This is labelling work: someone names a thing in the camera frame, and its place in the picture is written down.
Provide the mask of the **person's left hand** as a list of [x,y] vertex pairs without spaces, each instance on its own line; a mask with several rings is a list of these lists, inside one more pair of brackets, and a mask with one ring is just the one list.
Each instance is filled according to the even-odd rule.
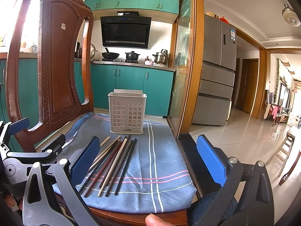
[[12,210],[12,211],[17,211],[21,210],[22,211],[22,206],[23,206],[23,197],[19,201],[17,201],[12,195],[7,194],[6,197],[4,198],[7,206]]

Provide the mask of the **person's thumb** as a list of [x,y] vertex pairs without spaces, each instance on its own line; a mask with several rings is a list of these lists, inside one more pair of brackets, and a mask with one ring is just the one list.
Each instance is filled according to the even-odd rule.
[[145,218],[145,224],[146,224],[146,226],[174,226],[174,224],[165,222],[160,217],[158,217],[154,214],[149,214]]

